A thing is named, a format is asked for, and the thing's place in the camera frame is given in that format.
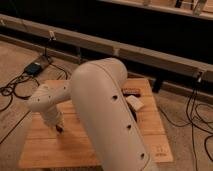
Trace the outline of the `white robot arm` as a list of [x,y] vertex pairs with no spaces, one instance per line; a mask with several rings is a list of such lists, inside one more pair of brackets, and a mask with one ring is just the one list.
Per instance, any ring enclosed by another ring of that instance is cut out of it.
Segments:
[[159,171],[122,94],[126,80],[118,59],[85,62],[60,87],[40,85],[28,106],[54,126],[62,118],[56,105],[70,100],[104,171]]

